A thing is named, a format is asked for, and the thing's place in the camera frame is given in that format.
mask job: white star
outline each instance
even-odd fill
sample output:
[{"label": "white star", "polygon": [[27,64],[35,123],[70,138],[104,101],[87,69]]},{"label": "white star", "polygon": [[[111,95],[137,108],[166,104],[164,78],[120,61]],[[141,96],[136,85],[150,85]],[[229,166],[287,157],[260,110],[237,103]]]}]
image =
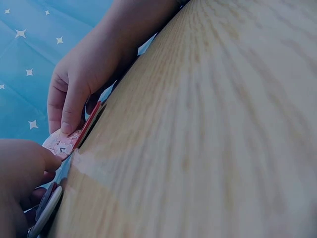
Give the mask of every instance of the white star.
[{"label": "white star", "polygon": [[26,69],[25,70],[26,71],[26,76],[29,76],[29,75],[33,76],[32,70],[33,69],[29,69],[29,70]]},{"label": "white star", "polygon": [[36,120],[34,120],[34,121],[28,121],[29,122],[29,124],[30,124],[30,129],[32,129],[32,128],[38,128],[38,126],[36,125]]},{"label": "white star", "polygon": [[23,31],[18,31],[18,30],[15,30],[15,31],[16,31],[15,38],[17,38],[18,36],[23,36],[24,38],[26,38],[25,35],[24,35],[26,29],[24,29]]},{"label": "white star", "polygon": [[56,38],[56,39],[57,39],[57,44],[59,44],[59,43],[64,43],[64,42],[63,42],[63,37]]}]

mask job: blue fabric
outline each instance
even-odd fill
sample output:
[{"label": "blue fabric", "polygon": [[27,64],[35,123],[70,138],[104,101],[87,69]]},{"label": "blue fabric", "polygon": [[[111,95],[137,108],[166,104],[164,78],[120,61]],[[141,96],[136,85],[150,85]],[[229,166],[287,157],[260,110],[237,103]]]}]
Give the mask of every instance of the blue fabric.
[{"label": "blue fabric", "polygon": [[100,21],[111,2],[0,1],[0,138],[42,144],[49,136],[46,102],[53,69]]}]

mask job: finger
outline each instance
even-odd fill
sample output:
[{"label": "finger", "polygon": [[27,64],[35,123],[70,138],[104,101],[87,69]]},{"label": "finger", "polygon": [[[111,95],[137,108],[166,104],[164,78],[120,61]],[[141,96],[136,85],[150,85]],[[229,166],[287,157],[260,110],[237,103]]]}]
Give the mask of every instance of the finger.
[{"label": "finger", "polygon": [[26,221],[28,223],[28,228],[35,225],[35,217],[36,217],[36,210],[31,209],[30,211],[27,211],[25,214]]},{"label": "finger", "polygon": [[53,74],[48,95],[48,118],[50,133],[60,129],[63,106],[66,98],[68,84],[57,74]]},{"label": "finger", "polygon": [[56,175],[56,172],[50,172],[49,173],[49,172],[45,171],[39,186],[51,182],[55,178],[55,175]]},{"label": "finger", "polygon": [[76,80],[68,86],[61,119],[61,131],[69,135],[78,127],[82,110],[90,95],[89,86]]},{"label": "finger", "polygon": [[36,188],[29,197],[22,199],[20,206],[23,211],[29,210],[36,205],[39,205],[42,197],[46,193],[46,189],[43,187]]}]

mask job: wood grain surface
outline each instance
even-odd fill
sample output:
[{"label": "wood grain surface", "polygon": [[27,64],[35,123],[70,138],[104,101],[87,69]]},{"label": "wood grain surface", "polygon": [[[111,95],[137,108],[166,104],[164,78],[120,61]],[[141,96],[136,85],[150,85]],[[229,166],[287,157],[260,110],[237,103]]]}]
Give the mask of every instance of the wood grain surface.
[{"label": "wood grain surface", "polygon": [[75,151],[50,238],[317,236],[317,2],[192,0]]}]

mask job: hand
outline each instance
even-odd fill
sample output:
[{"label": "hand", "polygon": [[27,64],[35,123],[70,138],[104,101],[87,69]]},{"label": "hand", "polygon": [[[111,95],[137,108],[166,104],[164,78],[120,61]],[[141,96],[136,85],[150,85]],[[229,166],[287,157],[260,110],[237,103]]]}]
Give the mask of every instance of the hand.
[{"label": "hand", "polygon": [[67,135],[84,122],[84,107],[91,113],[100,94],[121,77],[137,56],[116,34],[98,25],[56,66],[48,96],[50,133],[61,128]]},{"label": "hand", "polygon": [[61,159],[27,140],[0,139],[0,230],[5,237],[26,235],[35,223],[35,210],[46,192],[37,188],[52,181]]}]

